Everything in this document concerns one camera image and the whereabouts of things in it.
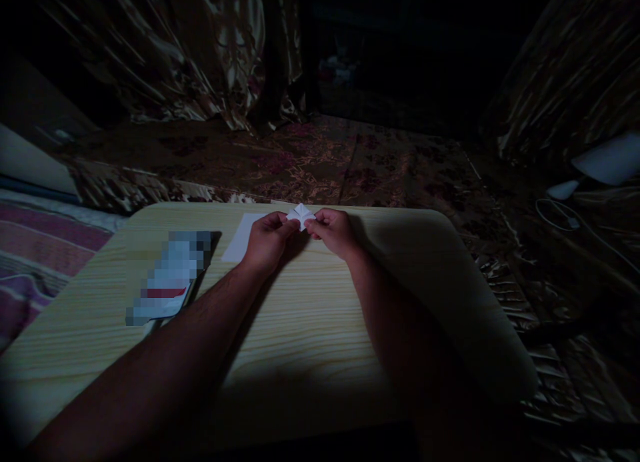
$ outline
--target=light wood table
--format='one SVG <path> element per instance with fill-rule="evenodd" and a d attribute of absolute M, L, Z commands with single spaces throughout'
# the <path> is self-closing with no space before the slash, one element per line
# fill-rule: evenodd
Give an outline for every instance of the light wood table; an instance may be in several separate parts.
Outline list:
<path fill-rule="evenodd" d="M 234 264 L 220 260 L 245 212 L 290 205 L 159 203 L 136 213 L 3 357 L 3 379 L 25 440 L 141 340 L 125 325 L 135 284 L 127 284 L 129 244 L 168 231 L 221 231 L 200 293 Z M 320 207 L 309 206 L 312 211 Z M 435 211 L 346 210 L 373 252 L 439 318 L 480 383 L 496 399 L 532 395 L 530 357 L 452 224 Z M 379 366 L 346 265 L 321 241 L 276 278 L 224 385 L 198 424 L 197 450 L 328 433 L 404 418 Z"/>

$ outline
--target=wood grain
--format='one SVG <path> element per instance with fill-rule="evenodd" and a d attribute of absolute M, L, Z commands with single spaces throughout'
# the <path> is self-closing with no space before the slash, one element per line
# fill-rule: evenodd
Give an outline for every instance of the wood grain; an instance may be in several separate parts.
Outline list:
<path fill-rule="evenodd" d="M 152 259 L 168 231 L 221 231 L 204 292 L 233 267 L 220 257 L 243 213 L 289 208 L 160 203 L 135 214 L 3 358 L 25 440 L 142 338 L 144 328 L 125 325 L 136 289 L 135 277 L 127 280 L 127 244 L 130 251 L 146 246 Z M 372 252 L 430 307 L 495 399 L 532 395 L 533 363 L 444 215 L 336 208 L 349 212 Z M 298 254 L 261 301 L 215 404 L 203 402 L 204 419 L 193 433 L 196 451 L 404 417 L 369 343 L 346 265 L 306 232 L 297 234 L 295 245 Z"/>

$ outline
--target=pink striped fabric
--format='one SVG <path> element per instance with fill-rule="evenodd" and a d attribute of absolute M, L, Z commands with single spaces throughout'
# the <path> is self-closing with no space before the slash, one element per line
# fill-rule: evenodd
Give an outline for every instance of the pink striped fabric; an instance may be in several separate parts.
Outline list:
<path fill-rule="evenodd" d="M 0 203 L 0 353 L 112 235 L 66 215 Z"/>

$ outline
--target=white paper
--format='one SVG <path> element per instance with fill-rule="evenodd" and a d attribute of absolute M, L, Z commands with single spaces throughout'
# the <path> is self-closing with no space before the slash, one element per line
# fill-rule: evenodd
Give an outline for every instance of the white paper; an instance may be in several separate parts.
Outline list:
<path fill-rule="evenodd" d="M 315 215 L 305 207 L 304 204 L 298 204 L 295 209 L 290 210 L 287 218 L 289 220 L 297 219 L 300 221 L 300 232 L 306 229 L 305 221 L 309 219 L 315 220 Z"/>
<path fill-rule="evenodd" d="M 235 234 L 231 240 L 231 243 L 222 254 L 221 260 L 224 262 L 240 262 L 247 253 L 247 246 L 249 245 L 249 234 L 251 233 L 251 226 L 258 219 L 262 219 L 266 214 L 251 214 L 246 213 L 242 216 L 240 225 L 235 231 Z"/>

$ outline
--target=brown curtain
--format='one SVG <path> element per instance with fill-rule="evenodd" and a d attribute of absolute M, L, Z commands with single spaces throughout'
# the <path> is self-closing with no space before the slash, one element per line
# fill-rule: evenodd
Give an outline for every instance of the brown curtain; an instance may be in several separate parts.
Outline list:
<path fill-rule="evenodd" d="M 514 165 L 566 167 L 640 127 L 640 0 L 551 0 L 481 120 Z"/>
<path fill-rule="evenodd" d="M 297 0 L 41 0 L 134 122 L 304 120 Z"/>

